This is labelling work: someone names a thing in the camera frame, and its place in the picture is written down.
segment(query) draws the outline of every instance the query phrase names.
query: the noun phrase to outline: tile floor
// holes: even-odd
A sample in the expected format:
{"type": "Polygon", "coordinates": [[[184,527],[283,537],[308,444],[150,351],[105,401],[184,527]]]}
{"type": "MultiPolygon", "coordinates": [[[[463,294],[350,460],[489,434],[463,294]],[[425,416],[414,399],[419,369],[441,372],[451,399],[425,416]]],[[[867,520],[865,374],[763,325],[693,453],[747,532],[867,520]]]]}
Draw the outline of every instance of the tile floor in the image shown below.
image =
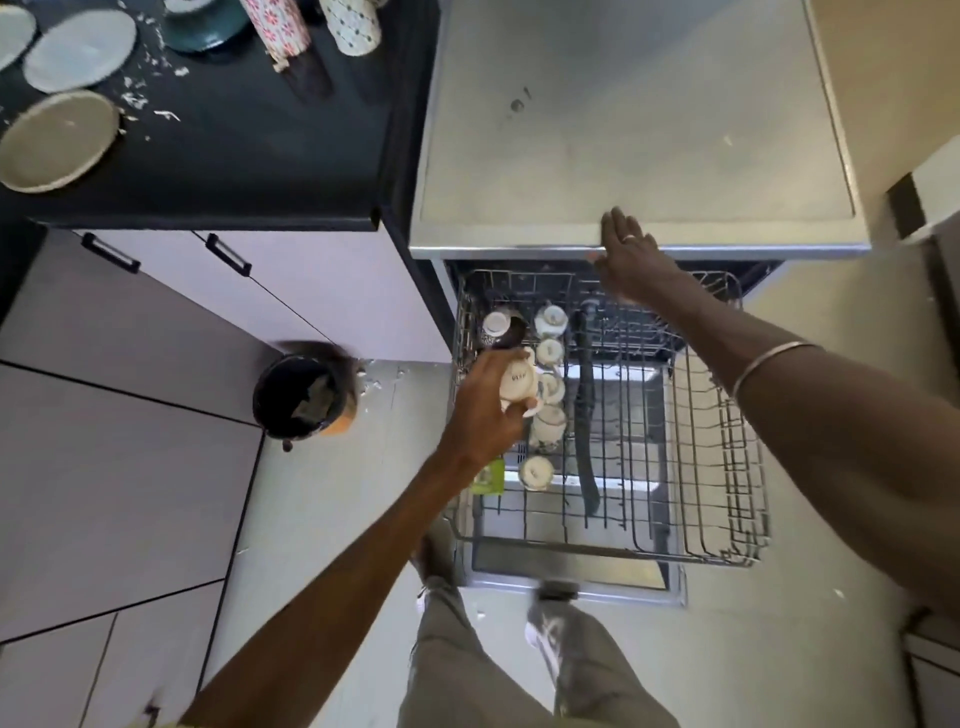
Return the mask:
{"type": "MultiPolygon", "coordinates": [[[[915,250],[798,262],[748,301],[757,315],[960,401],[915,250]]],[[[449,370],[376,362],[352,430],[264,451],[214,642],[219,668],[368,525],[434,446],[449,370]],[[379,387],[372,385],[376,381],[379,387]]],[[[772,458],[774,544],[751,570],[689,568],[688,607],[584,604],[685,728],[912,725],[897,629],[910,599],[833,535],[772,458]]],[[[418,617],[409,568],[316,725],[393,726],[418,617]],[[372,690],[369,685],[376,684],[372,690]]],[[[552,704],[522,639],[522,596],[469,590],[494,659],[552,704]]]]}

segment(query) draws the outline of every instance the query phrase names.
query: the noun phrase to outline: leg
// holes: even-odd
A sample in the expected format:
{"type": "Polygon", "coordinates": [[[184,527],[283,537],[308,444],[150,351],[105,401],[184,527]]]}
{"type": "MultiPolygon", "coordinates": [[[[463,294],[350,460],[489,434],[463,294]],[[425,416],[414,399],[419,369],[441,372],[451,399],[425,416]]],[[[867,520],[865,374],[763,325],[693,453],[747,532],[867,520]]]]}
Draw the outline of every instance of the leg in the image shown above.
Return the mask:
{"type": "Polygon", "coordinates": [[[549,711],[484,652],[449,579],[417,566],[425,603],[399,728],[549,726],[549,711]]]}
{"type": "Polygon", "coordinates": [[[527,640],[546,660],[558,716],[617,728],[678,728],[676,718],[640,685],[604,626],[568,601],[537,601],[528,615],[527,640]]]}

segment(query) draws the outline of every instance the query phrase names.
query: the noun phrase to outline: person's left hand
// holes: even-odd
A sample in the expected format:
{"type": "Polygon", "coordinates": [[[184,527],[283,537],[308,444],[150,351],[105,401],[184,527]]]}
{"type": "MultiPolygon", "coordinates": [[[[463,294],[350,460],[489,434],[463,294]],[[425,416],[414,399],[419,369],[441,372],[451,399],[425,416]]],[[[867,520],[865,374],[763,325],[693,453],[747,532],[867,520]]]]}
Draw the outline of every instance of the person's left hand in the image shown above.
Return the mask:
{"type": "Polygon", "coordinates": [[[526,356],[523,349],[483,352],[460,385],[437,453],[464,463],[471,477],[523,436],[523,413],[537,400],[514,402],[502,411],[500,379],[510,362],[526,356]]]}

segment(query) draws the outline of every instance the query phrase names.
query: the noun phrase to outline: beige plate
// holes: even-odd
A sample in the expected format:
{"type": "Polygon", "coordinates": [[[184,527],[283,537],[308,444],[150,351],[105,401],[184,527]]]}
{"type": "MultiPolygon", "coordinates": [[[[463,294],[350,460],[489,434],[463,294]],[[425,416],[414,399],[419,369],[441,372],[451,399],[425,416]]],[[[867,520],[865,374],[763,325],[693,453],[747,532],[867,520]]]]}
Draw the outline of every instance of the beige plate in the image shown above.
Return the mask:
{"type": "Polygon", "coordinates": [[[120,128],[120,113],[93,91],[68,91],[20,114],[0,139],[0,182],[16,192],[49,192],[88,172],[120,128]]]}

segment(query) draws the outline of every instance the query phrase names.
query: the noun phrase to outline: dishwasher rack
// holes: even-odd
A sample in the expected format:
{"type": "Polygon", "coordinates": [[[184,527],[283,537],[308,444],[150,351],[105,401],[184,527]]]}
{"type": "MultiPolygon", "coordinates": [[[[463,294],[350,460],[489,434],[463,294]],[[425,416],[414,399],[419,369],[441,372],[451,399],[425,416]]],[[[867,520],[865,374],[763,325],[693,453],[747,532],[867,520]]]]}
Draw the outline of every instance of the dishwasher rack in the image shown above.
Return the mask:
{"type": "MultiPolygon", "coordinates": [[[[718,299],[741,305],[735,276],[692,275],[718,299]]],[[[461,277],[458,298],[451,406],[482,349],[479,330],[488,312],[501,305],[517,310],[530,324],[524,343],[534,346],[533,320],[542,306],[562,306],[571,319],[563,337],[566,434],[550,449],[527,442],[511,448],[502,495],[464,491],[448,512],[459,540],[660,562],[750,566],[759,560],[770,534],[756,434],[663,319],[608,298],[595,276],[580,272],[476,269],[461,277]],[[588,325],[596,393],[590,462],[601,505],[592,516],[580,492],[573,433],[580,382],[571,329],[586,301],[597,311],[588,325]],[[517,476],[530,454],[554,465],[545,492],[526,490],[517,476]]]]}

